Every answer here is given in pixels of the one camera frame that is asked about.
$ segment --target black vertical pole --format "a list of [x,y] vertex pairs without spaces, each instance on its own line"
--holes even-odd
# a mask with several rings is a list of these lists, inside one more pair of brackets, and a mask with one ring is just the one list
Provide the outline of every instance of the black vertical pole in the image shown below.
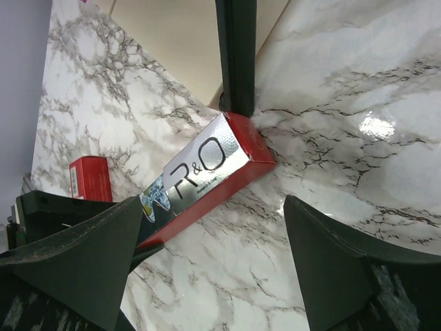
[[223,76],[221,110],[254,112],[257,0],[216,0]]

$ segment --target dark green plastic piece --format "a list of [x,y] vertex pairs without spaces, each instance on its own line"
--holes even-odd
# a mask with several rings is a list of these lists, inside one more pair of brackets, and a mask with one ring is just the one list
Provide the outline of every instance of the dark green plastic piece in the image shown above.
[[114,330],[142,217],[138,197],[0,257],[0,271]]
[[18,197],[16,205],[26,242],[33,243],[91,219],[116,204],[60,197],[35,190]]
[[257,0],[216,0],[223,95],[219,107],[254,113]]
[[440,256],[369,236],[296,197],[284,211],[311,331],[440,329]]

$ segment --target product label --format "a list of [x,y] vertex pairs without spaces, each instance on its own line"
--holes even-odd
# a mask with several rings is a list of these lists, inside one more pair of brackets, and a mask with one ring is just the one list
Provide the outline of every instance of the product label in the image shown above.
[[157,222],[159,212],[164,221],[170,221],[248,162],[225,115],[220,114],[140,195],[147,219]]
[[78,178],[76,176],[76,167],[70,168],[70,183],[72,186],[72,197],[77,198],[79,196],[79,192],[78,192]]

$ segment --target toothpaste box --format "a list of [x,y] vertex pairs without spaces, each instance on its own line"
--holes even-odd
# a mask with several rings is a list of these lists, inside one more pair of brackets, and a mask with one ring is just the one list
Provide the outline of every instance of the toothpaste box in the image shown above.
[[139,247],[165,243],[275,166],[250,119],[219,114],[140,194]]

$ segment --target marble surface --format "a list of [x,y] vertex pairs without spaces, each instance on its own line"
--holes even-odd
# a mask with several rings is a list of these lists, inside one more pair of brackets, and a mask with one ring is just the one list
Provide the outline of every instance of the marble surface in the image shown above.
[[[375,237],[441,254],[441,3],[290,1],[264,45],[253,118],[278,167],[127,280],[137,330],[308,330],[285,222],[294,194]],[[110,160],[138,194],[216,113],[93,4],[54,0],[32,181]]]

